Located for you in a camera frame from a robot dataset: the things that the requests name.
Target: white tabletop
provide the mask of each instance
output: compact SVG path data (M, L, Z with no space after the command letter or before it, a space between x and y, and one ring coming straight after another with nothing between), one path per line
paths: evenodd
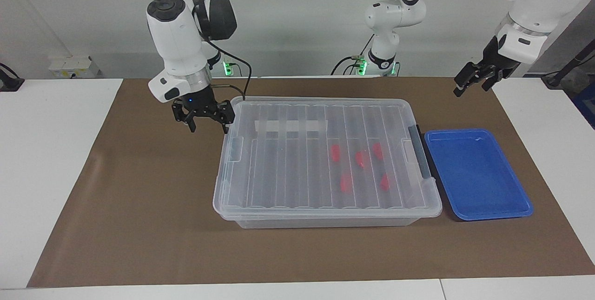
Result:
M593 276L19 290L27 285L120 84L30 80L17 93L0 93L0 137L15 138L0 143L0 289L15 289L0 291L0 298L593 298ZM540 80L510 79L497 84L495 93L595 260L595 188L588 168L595 160L595 131L563 92L548 90Z

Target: translucent plastic container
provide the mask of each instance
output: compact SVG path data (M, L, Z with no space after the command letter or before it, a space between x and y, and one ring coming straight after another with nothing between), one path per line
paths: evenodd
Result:
M213 206L242 228L406 226L442 211L410 105L240 97Z

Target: blue tray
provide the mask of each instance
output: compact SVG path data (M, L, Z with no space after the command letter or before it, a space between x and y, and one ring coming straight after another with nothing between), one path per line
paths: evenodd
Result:
M425 141L455 214L465 221L526 217L533 205L494 135L435 130Z

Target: brown mat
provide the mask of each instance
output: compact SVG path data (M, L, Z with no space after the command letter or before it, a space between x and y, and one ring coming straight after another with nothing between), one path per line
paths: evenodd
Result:
M189 133L146 83L123 82L28 287L595 274L497 98L478 86L457 99L450 78L255 80L251 94L400 98L423 131L486 128L533 216L457 222L441 192L442 215L407 227L243 230L212 207L221 127L197 120Z

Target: green indicator light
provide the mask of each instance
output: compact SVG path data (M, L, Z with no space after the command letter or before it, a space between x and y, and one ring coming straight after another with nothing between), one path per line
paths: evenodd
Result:
M230 75L233 75L233 69L231 68L231 66L227 62L223 62L223 71L225 71L225 76L226 77L229 77Z
M365 75L367 68L368 68L368 62L366 62L365 60L363 60L361 63L359 63L359 69L357 70L357 74L359 74L359 75Z

